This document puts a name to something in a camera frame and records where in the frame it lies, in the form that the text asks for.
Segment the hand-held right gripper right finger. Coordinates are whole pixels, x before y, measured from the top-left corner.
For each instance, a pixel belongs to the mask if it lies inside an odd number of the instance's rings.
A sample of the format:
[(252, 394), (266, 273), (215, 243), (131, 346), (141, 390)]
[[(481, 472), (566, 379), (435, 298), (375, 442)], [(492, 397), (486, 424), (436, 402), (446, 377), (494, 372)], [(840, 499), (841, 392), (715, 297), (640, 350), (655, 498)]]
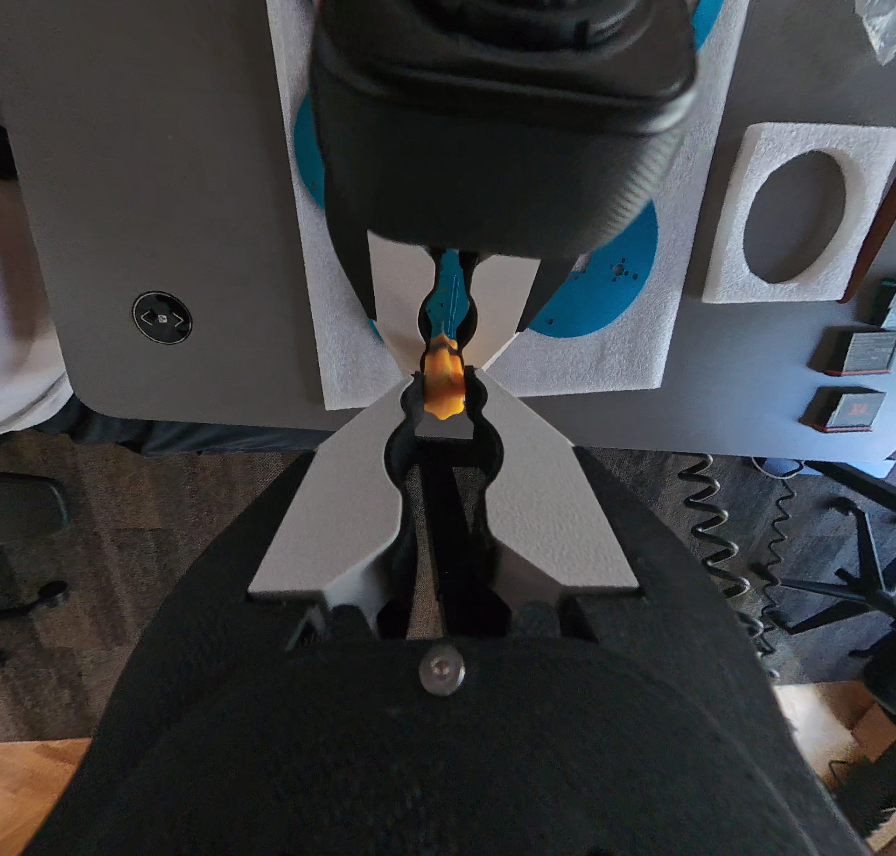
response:
[(468, 372), (492, 590), (506, 604), (635, 593), (637, 577), (572, 443), (487, 372)]

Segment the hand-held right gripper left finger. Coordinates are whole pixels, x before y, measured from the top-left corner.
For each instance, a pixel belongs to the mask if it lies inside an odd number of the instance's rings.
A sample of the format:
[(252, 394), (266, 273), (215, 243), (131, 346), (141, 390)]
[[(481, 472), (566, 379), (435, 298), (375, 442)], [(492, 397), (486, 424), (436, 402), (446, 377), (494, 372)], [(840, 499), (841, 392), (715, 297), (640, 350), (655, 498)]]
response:
[(404, 484), (422, 414), (416, 373), (316, 448), (248, 586), (251, 598), (352, 606), (370, 626), (389, 604), (409, 602), (416, 543)]

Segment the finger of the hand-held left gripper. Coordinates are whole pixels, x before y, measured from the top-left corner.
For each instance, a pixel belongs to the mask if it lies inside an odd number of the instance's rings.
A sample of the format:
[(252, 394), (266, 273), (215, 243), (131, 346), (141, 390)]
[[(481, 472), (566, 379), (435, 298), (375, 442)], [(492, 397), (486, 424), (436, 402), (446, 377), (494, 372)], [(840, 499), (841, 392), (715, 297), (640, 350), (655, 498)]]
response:
[(466, 366), (488, 369), (516, 338), (539, 266), (537, 258), (504, 255), (478, 263), (469, 290), (476, 324), (461, 349)]
[(375, 295), (377, 333), (405, 374), (420, 370), (428, 339), (420, 333), (420, 310), (435, 287), (434, 259), (422, 246), (367, 234)]

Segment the small blue round plate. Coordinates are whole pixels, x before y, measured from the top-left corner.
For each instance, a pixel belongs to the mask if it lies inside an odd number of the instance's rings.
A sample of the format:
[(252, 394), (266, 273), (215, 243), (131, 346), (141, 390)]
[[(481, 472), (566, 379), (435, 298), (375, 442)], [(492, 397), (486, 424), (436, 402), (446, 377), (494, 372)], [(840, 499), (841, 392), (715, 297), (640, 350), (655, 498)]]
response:
[(450, 317), (454, 324), (461, 322), (468, 299), (462, 294), (464, 277), (457, 250), (445, 250), (438, 267), (421, 246), (375, 240), (369, 248), (375, 297), (371, 324), (389, 348), (423, 344), (420, 313), (433, 325)]

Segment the yellow handled screwdriver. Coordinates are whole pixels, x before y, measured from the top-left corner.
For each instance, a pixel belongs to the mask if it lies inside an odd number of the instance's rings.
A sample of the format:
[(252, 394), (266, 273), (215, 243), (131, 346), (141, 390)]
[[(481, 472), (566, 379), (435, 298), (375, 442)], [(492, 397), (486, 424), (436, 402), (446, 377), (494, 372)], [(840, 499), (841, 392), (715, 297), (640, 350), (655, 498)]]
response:
[(439, 421), (462, 414), (466, 385), (458, 330), (469, 311), (466, 284), (460, 270), (443, 270), (427, 302), (430, 324), (423, 355), (424, 409)]

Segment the round desk control panel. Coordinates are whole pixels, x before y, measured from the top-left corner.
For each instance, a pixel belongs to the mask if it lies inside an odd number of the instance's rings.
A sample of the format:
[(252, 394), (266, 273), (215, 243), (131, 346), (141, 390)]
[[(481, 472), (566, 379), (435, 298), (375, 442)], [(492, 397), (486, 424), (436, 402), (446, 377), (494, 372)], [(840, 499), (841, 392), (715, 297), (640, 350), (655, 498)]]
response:
[(152, 290), (140, 294), (132, 305), (133, 323), (154, 344), (177, 345), (193, 330), (193, 318), (175, 296)]

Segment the teal disc with rectangular hole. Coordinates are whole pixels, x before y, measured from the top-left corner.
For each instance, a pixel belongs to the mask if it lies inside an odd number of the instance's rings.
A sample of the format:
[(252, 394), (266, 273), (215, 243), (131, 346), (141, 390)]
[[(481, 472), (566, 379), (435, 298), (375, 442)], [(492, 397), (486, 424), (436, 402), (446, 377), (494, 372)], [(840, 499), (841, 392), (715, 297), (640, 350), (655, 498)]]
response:
[(657, 253), (658, 217), (649, 203), (611, 243), (589, 254), (586, 268), (570, 272), (529, 329), (555, 339), (598, 332), (639, 297)]

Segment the white foam sheet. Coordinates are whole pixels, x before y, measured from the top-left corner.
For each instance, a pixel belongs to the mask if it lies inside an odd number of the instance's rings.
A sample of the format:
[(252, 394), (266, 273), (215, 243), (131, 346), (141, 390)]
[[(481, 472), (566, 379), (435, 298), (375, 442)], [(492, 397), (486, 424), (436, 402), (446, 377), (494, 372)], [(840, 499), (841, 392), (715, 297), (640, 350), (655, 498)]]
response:
[[(399, 370), (350, 287), (321, 210), (297, 171), (293, 124), (308, 91), (312, 5), (266, 0), (287, 152), (316, 339), (316, 369), (328, 411), (364, 408), (396, 384)], [(662, 382), (700, 207), (749, 0), (700, 0), (695, 30), (703, 73), (694, 118), (655, 200), (658, 253), (639, 297), (591, 335), (517, 335), (487, 372), (518, 397), (650, 390)]]

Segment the black office chair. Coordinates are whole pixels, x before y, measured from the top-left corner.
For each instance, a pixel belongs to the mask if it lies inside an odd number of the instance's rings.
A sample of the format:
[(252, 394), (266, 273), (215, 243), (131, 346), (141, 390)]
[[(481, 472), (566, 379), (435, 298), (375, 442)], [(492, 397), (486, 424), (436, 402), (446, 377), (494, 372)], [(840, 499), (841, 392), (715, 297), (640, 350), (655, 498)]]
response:
[[(866, 649), (852, 650), (849, 656), (856, 660), (865, 660), (867, 664), (881, 665), (894, 663), (894, 563), (887, 568), (881, 564), (879, 551), (871, 529), (868, 512), (863, 510), (852, 498), (839, 496), (833, 502), (833, 509), (855, 519), (857, 530), (856, 574), (840, 568), (835, 571), (838, 583), (811, 582), (796, 579), (781, 579), (778, 568), (782, 556), (778, 552), (780, 545), (787, 537), (780, 530), (780, 524), (790, 519), (787, 503), (795, 497), (790, 480), (802, 470), (811, 469), (824, 477), (837, 482), (854, 494), (871, 500), (879, 506), (894, 511), (894, 486), (883, 478), (875, 477), (854, 465), (834, 462), (797, 462), (797, 466), (788, 471), (775, 471), (770, 468), (770, 459), (751, 458), (751, 464), (760, 473), (778, 480), (784, 494), (776, 501), (778, 515), (772, 520), (773, 536), (767, 544), (769, 558), (764, 563), (753, 565), (753, 571), (764, 582), (763, 596), (766, 604), (763, 607), (763, 620), (768, 620), (778, 629), (794, 637), (814, 629), (832, 626), (846, 620), (878, 613), (890, 619), (888, 633)], [(833, 600), (833, 604), (811, 617), (798, 623), (790, 623), (783, 618), (777, 601), (771, 594), (775, 588), (812, 593)]]
[[(1, 474), (1, 547), (60, 532), (71, 516), (63, 486), (56, 480), (32, 474)], [(66, 581), (45, 583), (29, 603), (1, 610), (1, 620), (27, 617), (36, 610), (52, 609), (70, 596)]]

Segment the black box with red mark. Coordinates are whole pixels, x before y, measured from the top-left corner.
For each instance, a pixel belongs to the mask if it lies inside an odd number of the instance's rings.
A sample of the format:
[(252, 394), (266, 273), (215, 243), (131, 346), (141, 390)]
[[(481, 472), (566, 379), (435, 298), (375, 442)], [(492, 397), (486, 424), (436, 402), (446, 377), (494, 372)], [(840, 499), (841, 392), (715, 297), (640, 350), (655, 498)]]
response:
[(885, 398), (886, 393), (868, 387), (821, 386), (799, 422), (828, 435), (871, 432)]

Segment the black box with grey label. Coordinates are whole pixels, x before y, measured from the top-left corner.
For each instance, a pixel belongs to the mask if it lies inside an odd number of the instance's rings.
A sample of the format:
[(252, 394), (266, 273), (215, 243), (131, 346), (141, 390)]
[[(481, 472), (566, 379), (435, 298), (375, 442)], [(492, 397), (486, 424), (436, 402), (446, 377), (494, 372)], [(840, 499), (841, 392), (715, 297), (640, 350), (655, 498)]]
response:
[(809, 367), (833, 378), (889, 374), (894, 363), (895, 332), (846, 327), (826, 329)]

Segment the wood edged grey table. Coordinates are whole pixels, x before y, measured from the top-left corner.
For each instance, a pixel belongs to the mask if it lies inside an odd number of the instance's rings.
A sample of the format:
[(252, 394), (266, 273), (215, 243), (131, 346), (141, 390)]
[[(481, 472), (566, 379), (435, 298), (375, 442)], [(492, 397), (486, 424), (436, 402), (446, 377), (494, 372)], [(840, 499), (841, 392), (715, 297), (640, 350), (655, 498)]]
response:
[(838, 300), (839, 304), (846, 304), (857, 295), (857, 291), (867, 278), (871, 266), (890, 234), (895, 223), (895, 188), (895, 180), (892, 180), (858, 251), (847, 287)]

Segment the dark teal box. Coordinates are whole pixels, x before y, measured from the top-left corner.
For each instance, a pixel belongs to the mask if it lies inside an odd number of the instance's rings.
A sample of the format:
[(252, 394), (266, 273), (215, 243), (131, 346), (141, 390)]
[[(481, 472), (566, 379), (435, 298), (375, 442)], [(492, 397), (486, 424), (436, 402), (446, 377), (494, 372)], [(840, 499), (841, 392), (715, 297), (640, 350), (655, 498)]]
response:
[(895, 291), (894, 279), (882, 279), (865, 317), (865, 323), (885, 331), (895, 331)]

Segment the clear plastic bag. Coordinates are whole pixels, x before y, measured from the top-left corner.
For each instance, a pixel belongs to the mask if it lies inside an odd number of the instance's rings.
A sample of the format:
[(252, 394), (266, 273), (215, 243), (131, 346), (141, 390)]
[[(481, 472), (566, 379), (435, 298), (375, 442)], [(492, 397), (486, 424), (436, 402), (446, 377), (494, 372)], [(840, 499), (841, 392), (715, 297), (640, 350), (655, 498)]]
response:
[(880, 66), (895, 57), (895, 0), (851, 0)]

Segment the white foam frame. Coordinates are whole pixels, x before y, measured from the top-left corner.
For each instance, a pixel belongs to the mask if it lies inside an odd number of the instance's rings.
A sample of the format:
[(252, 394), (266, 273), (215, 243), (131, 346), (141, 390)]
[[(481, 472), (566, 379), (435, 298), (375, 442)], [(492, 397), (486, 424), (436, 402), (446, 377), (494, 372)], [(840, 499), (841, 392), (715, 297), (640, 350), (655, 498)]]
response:
[[(845, 185), (842, 220), (819, 257), (782, 282), (757, 276), (745, 258), (756, 196), (779, 168), (804, 154), (835, 160)], [(895, 159), (892, 126), (764, 122), (749, 126), (729, 180), (701, 299), (711, 304), (834, 302), (845, 293)]]

